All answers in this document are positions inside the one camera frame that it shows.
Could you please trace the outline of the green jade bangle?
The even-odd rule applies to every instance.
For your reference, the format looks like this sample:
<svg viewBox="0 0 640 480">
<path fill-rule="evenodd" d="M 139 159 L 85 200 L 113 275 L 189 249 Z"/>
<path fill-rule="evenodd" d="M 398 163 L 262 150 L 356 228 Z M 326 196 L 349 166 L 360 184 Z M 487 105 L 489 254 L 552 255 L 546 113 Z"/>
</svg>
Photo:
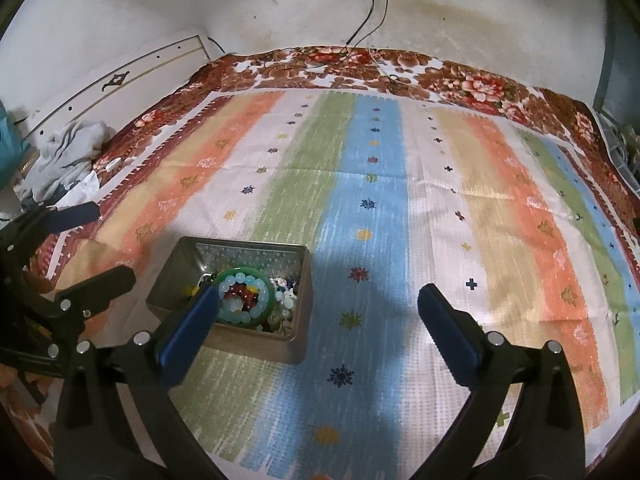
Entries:
<svg viewBox="0 0 640 480">
<path fill-rule="evenodd" d="M 220 272 L 212 286 L 219 296 L 218 322 L 233 327 L 252 330 L 262 325 L 276 303 L 276 293 L 268 278 L 250 266 Z"/>
</svg>

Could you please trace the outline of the grey crumpled clothes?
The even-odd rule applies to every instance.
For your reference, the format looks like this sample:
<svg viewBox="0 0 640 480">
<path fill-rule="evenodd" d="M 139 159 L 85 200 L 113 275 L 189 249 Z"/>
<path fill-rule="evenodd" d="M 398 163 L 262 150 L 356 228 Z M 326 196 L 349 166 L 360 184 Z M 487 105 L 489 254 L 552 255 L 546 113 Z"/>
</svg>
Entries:
<svg viewBox="0 0 640 480">
<path fill-rule="evenodd" d="M 110 140 L 111 128 L 105 122 L 75 120 L 52 133 L 44 141 L 39 156 L 15 188 L 21 202 L 43 203 L 58 188 L 68 190 L 76 181 L 85 179 L 93 161 Z"/>
</svg>

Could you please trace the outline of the white headboard panel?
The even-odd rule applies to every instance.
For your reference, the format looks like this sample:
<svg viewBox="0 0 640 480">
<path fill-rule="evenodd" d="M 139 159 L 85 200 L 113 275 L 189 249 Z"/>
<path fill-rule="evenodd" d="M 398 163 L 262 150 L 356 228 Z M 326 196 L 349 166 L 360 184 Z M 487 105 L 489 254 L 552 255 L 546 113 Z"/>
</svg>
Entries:
<svg viewBox="0 0 640 480">
<path fill-rule="evenodd" d="M 200 32 L 182 32 L 96 70 L 17 122 L 30 142 L 75 120 L 105 122 L 119 130 L 192 74 L 224 53 Z"/>
</svg>

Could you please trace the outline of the metal tin box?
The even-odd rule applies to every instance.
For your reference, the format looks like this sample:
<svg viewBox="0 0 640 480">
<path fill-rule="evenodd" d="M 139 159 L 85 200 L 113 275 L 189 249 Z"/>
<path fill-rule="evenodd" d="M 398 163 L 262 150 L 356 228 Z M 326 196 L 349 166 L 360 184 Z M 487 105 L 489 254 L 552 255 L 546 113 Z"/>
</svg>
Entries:
<svg viewBox="0 0 640 480">
<path fill-rule="evenodd" d="M 186 289 L 207 275 L 218 276 L 242 266 L 266 278 L 285 278 L 292 286 L 294 307 L 280 330 L 269 333 L 218 322 L 206 346 L 264 361 L 302 362 L 312 309 L 311 258 L 303 245 L 179 238 L 156 279 L 146 305 L 159 319 L 186 304 Z"/>
</svg>

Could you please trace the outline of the clutter beside bed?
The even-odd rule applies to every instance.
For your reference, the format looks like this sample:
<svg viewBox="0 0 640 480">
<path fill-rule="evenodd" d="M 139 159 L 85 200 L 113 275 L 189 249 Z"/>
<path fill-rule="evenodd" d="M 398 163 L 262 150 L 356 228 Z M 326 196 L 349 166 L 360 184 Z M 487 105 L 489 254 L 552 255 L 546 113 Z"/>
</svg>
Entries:
<svg viewBox="0 0 640 480">
<path fill-rule="evenodd" d="M 597 110 L 596 117 L 605 151 L 615 170 L 639 196 L 639 135 L 631 125 L 619 125 L 606 110 Z"/>
</svg>

